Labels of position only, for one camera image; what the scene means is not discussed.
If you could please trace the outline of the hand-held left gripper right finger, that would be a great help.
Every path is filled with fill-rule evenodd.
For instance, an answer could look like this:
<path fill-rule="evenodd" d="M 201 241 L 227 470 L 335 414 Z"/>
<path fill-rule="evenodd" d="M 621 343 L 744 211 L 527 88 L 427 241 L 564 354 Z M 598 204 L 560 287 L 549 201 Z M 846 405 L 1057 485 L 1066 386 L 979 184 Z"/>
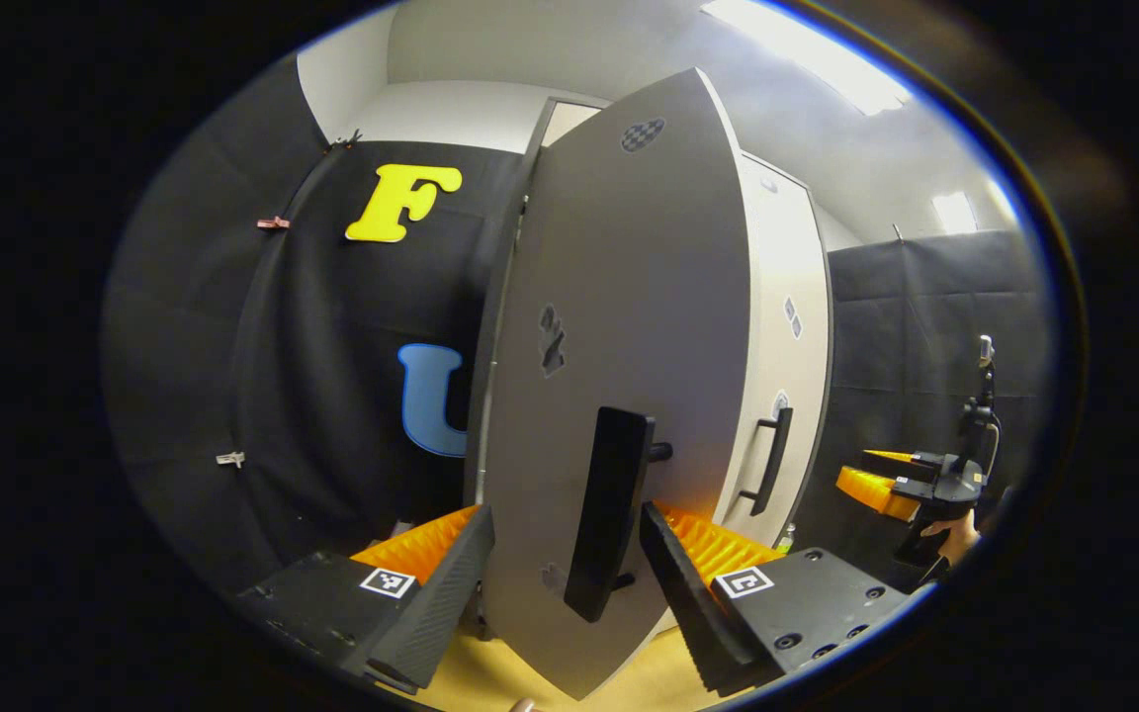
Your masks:
<path fill-rule="evenodd" d="M 820 547 L 777 556 L 654 501 L 641 546 L 702 685 L 722 697 L 806 676 L 917 604 Z"/>

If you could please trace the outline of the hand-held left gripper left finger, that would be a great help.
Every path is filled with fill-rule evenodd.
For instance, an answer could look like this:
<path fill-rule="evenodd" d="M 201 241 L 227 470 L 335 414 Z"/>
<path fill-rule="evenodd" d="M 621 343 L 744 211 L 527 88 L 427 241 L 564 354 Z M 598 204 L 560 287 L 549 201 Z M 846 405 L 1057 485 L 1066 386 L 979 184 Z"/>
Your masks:
<path fill-rule="evenodd" d="M 493 545 L 489 506 L 466 506 L 361 553 L 312 553 L 238 605 L 335 674 L 416 693 L 446 655 Z"/>

